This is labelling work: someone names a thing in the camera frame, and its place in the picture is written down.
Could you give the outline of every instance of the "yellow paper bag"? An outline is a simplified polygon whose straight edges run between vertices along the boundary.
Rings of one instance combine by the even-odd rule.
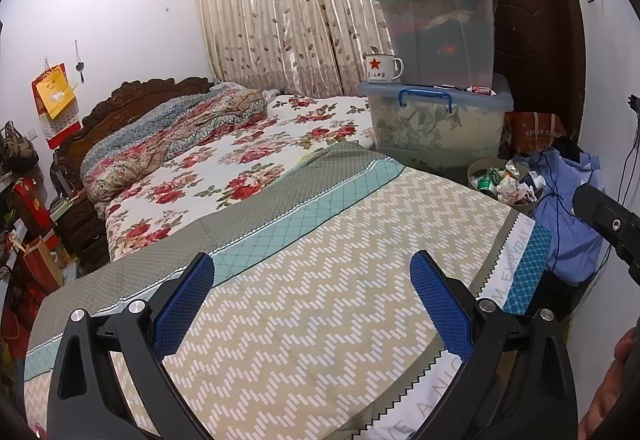
[[[51,118],[55,118],[76,96],[59,67],[36,85],[38,94]]]

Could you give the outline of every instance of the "blue gripper pad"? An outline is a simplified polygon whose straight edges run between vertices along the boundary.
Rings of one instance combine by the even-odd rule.
[[[445,348],[466,362],[474,346],[471,342],[471,323],[465,312],[423,253],[414,254],[409,271],[411,283]]]
[[[158,360],[178,351],[213,286],[213,260],[203,254],[154,321],[151,349]]]

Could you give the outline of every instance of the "brown door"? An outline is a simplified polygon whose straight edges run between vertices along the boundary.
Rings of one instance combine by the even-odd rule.
[[[495,71],[507,77],[516,111],[555,113],[577,139],[585,80],[579,0],[498,0]]]

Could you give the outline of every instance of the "green can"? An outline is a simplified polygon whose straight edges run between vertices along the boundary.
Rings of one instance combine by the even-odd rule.
[[[486,174],[478,182],[478,191],[484,195],[492,197],[494,200],[498,199],[498,191],[495,188],[494,182],[492,182],[491,174]]]

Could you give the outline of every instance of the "black bag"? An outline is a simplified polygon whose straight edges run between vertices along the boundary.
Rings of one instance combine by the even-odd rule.
[[[0,130],[0,169],[21,175],[33,169],[38,160],[31,141],[18,133],[13,122],[7,122]]]

